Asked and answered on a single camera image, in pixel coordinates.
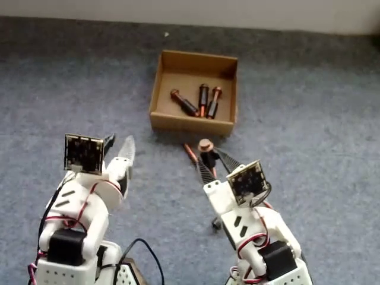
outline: slot hole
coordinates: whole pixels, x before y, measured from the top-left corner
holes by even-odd
[[[56,204],[55,207],[58,208],[58,207],[61,207],[61,206],[67,205],[67,204],[69,204],[69,203],[70,203],[69,200],[66,200],[66,201],[64,201],[64,202],[61,202],[61,203]]]
[[[75,193],[75,191],[72,190],[72,191],[69,191],[69,192],[67,192],[67,193],[62,194],[62,197],[67,197],[67,196],[70,196],[70,195],[72,195],[72,194],[74,194],[74,193]]]

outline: red wire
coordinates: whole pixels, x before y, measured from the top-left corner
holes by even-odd
[[[75,221],[77,222],[82,228],[83,230],[86,232],[87,229],[86,227],[80,222],[80,221],[77,221],[75,218],[72,218],[72,217],[65,217],[65,216],[50,216],[50,217],[47,217],[46,220],[64,220],[64,221]]]
[[[114,187],[115,187],[115,188],[121,193],[121,189],[120,189],[116,184],[114,184],[113,182],[111,182],[111,181],[109,181],[109,180],[105,180],[105,179],[100,180],[100,182],[107,182],[107,183],[111,184],[112,186],[114,186]],[[69,227],[75,227],[75,226],[79,223],[79,221],[80,221],[80,219],[81,219],[81,217],[82,217],[82,215],[83,215],[83,212],[84,212],[84,210],[86,209],[88,198],[89,198],[90,195],[95,191],[96,186],[97,186],[100,182],[96,182],[96,183],[91,187],[90,192],[88,193],[87,198],[85,199],[85,201],[84,201],[84,203],[83,203],[83,205],[82,205],[82,208],[81,208],[81,210],[79,211],[79,215],[78,215],[78,217],[77,217],[75,223],[74,223],[73,225],[68,225],[68,224],[67,224],[67,226],[69,226]]]
[[[240,255],[240,251],[250,242],[254,242],[255,239],[258,239],[258,238],[262,238],[265,236],[265,241],[263,242],[263,245],[261,245],[260,247],[262,246],[267,246],[266,243],[268,241],[268,235],[266,233],[257,233],[249,238],[247,238],[241,245],[239,245],[239,247],[237,248],[237,256],[242,259],[241,255]]]
[[[255,279],[247,279],[249,276],[249,273],[251,273],[251,271],[252,271],[252,267],[249,267],[247,272],[244,275],[244,279],[243,279],[244,283],[246,283],[246,284],[257,284],[257,283],[260,283],[264,280],[264,276],[260,276],[260,277],[255,278]]]

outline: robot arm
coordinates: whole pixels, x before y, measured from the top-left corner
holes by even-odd
[[[259,161],[248,166],[240,165],[227,177],[233,181],[215,180],[204,185],[204,191],[237,252],[238,264],[232,268],[232,273],[238,275],[231,278],[234,283],[230,284],[311,285],[306,264],[300,257],[299,242],[280,213],[262,205],[249,206],[252,195],[244,191],[245,182],[252,184],[257,169],[261,171]]]
[[[85,148],[87,154],[93,150],[98,151],[96,154],[103,154],[100,151],[104,147],[103,140],[66,135],[66,145],[69,140],[74,140],[76,147],[80,145],[78,149],[82,153]],[[73,163],[79,157],[83,159],[84,156],[77,155],[75,151],[73,147],[66,149],[66,162]],[[115,268],[107,268],[104,274],[97,273],[101,263],[98,256],[103,247],[109,250],[105,251],[102,260],[117,264],[121,257],[120,247],[103,241],[103,238],[109,225],[109,210],[120,205],[127,196],[134,152],[133,137],[128,137],[107,168],[103,159],[95,164],[96,167],[92,167],[88,160],[79,161],[70,169],[65,165],[68,171],[59,186],[58,196],[50,200],[44,228],[39,236],[41,252],[37,258],[38,264],[32,264],[32,269],[36,271],[35,276],[31,273],[33,284],[44,284],[46,281],[57,285],[113,283],[113,278],[108,277]]]

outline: cardboard box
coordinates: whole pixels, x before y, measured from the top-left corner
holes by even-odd
[[[150,122],[154,129],[188,131],[199,134],[228,136],[236,123],[236,70],[238,59],[226,56],[164,50],[159,58],[156,81],[150,103]],[[170,98],[170,91],[198,107],[200,85],[222,88],[215,119],[196,118],[185,114]]]

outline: copper bolt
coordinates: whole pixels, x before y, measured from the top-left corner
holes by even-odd
[[[213,101],[216,102],[221,97],[221,87],[217,86],[213,89],[214,98]]]
[[[221,88],[218,86],[215,87],[213,89],[213,94],[214,94],[213,100],[210,102],[207,109],[207,114],[206,114],[207,119],[215,119],[216,112],[218,111],[218,99],[221,97]]]
[[[199,144],[198,144],[198,150],[203,152],[203,153],[207,153],[211,150],[213,150],[214,148],[214,144],[207,138],[204,138],[202,140],[199,141]]]
[[[192,151],[191,147],[188,144],[183,144],[183,148],[185,149],[186,153],[188,154],[189,158],[193,163],[198,162],[198,158],[195,155],[195,153]]]
[[[187,99],[182,98],[182,96],[179,95],[179,91],[177,89],[173,89],[170,92],[170,96],[172,100],[174,100],[187,115],[199,117],[200,113],[198,109]]]

